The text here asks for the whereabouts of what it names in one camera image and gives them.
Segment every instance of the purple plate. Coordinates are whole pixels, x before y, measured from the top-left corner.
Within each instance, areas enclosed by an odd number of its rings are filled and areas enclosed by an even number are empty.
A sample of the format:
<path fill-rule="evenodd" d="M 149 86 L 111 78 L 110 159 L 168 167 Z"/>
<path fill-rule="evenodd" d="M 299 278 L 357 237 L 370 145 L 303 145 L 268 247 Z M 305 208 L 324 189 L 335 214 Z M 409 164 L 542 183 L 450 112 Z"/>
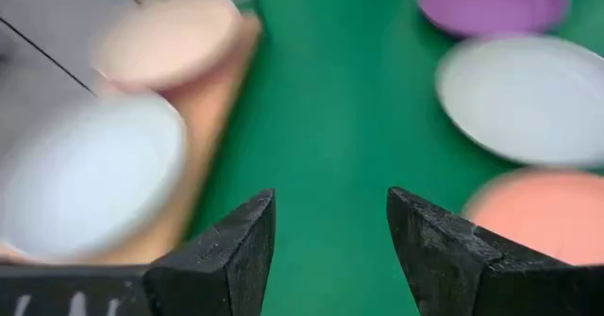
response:
<path fill-rule="evenodd" d="M 545 31 L 562 20 L 570 0 L 417 0 L 428 19 L 459 36 Z"/>

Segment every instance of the green table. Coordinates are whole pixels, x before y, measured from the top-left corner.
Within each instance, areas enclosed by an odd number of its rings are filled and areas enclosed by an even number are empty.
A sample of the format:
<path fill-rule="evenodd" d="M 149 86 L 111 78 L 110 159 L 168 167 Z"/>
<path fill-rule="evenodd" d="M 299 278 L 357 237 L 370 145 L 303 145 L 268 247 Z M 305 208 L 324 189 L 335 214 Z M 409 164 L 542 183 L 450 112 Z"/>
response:
<path fill-rule="evenodd" d="M 386 222 L 401 186 L 453 211 L 515 165 L 467 140 L 433 73 L 455 42 L 414 0 L 262 0 L 269 37 L 247 78 L 191 234 L 277 189 L 265 316 L 416 315 Z M 560 34 L 604 54 L 604 0 Z"/>

